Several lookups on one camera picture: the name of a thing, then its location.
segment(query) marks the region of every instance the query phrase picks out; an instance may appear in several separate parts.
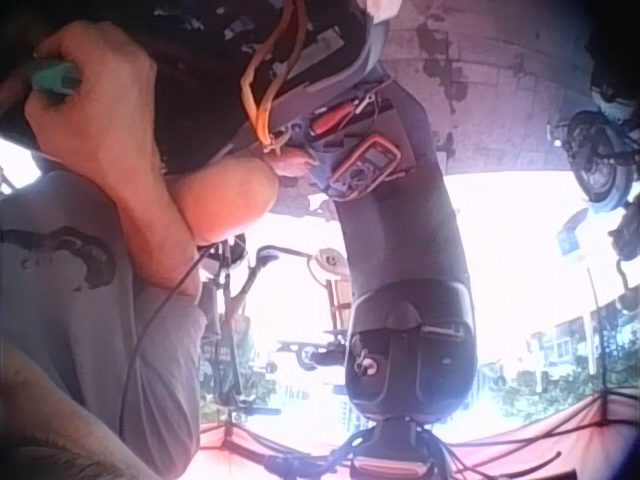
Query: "multimeter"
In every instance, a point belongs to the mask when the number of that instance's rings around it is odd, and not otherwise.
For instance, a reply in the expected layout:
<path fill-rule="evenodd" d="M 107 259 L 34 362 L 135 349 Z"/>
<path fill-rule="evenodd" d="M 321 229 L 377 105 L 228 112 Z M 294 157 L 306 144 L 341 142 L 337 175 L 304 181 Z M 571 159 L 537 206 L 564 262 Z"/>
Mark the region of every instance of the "multimeter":
<path fill-rule="evenodd" d="M 400 162 L 402 154 L 389 140 L 374 133 L 360 143 L 329 177 L 327 195 L 348 201 L 376 188 Z"/>

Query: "green screwdriver handle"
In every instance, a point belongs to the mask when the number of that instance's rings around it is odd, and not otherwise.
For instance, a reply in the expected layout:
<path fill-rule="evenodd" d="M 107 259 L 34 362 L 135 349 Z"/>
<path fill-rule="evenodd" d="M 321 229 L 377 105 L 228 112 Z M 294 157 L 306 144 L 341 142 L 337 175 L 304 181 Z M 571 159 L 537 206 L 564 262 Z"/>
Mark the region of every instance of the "green screwdriver handle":
<path fill-rule="evenodd" d="M 34 90 L 68 97 L 80 86 L 76 67 L 63 60 L 35 60 L 30 73 Z"/>

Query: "person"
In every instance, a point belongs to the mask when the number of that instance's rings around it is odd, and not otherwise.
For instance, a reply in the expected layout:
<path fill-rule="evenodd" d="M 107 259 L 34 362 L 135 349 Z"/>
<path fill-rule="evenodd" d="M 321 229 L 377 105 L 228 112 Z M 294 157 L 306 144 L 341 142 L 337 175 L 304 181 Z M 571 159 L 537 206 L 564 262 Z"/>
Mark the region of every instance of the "person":
<path fill-rule="evenodd" d="M 154 140 L 156 67 L 110 23 L 72 23 L 40 57 L 82 82 L 61 105 L 32 92 L 25 115 L 62 169 L 0 203 L 0 471 L 10 478 L 176 478 L 199 443 L 194 272 L 141 345 L 138 334 L 198 245 L 241 231 L 273 205 L 277 175 L 313 164 L 246 153 L 164 178 Z"/>

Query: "concrete ceiling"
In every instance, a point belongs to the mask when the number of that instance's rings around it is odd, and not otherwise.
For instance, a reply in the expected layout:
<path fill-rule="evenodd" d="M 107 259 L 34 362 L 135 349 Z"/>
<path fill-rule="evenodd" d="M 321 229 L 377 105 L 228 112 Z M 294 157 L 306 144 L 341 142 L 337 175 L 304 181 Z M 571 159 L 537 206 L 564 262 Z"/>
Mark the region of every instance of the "concrete ceiling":
<path fill-rule="evenodd" d="M 547 122 L 594 107 L 574 5 L 404 0 L 383 63 L 427 110 L 446 174 L 568 169 Z"/>

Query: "window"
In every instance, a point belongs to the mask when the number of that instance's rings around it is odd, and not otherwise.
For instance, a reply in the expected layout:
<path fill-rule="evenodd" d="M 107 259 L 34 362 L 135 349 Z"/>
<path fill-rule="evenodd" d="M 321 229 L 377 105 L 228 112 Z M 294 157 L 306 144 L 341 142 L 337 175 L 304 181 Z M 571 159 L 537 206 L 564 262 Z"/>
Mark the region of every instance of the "window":
<path fill-rule="evenodd" d="M 555 343 L 555 360 L 566 360 L 571 357 L 571 340 L 563 338 Z"/>

